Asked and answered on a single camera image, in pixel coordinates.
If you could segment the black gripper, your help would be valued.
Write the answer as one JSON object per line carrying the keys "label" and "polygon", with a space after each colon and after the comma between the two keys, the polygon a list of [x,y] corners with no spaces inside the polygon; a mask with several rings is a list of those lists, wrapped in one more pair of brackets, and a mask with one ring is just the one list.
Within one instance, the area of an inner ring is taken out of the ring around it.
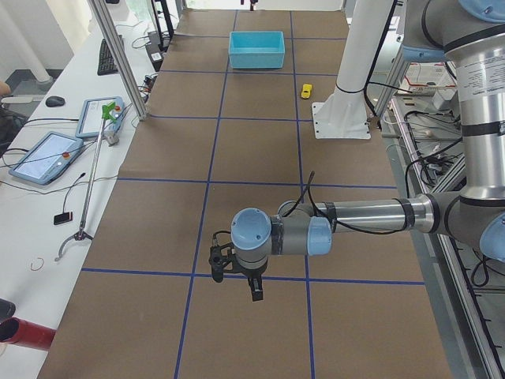
{"label": "black gripper", "polygon": [[[237,260],[234,254],[234,245],[227,243],[219,245],[214,243],[210,248],[209,265],[211,266],[211,276],[216,283],[221,283],[225,273],[237,272]],[[252,301],[258,302],[264,299],[264,289],[262,277],[255,276],[248,278]]]}

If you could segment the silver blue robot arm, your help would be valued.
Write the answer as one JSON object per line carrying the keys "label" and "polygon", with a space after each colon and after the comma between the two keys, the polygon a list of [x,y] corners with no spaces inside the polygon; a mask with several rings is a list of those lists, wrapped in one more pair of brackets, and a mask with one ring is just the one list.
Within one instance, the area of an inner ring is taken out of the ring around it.
{"label": "silver blue robot arm", "polygon": [[410,1],[403,43],[412,61],[454,63],[466,185],[383,201],[287,201],[269,216],[238,212],[230,241],[211,245],[214,281],[241,273],[252,299],[263,298],[271,256],[324,255],[337,232],[390,235],[416,229],[448,235],[486,257],[504,259],[504,4],[501,1]]}

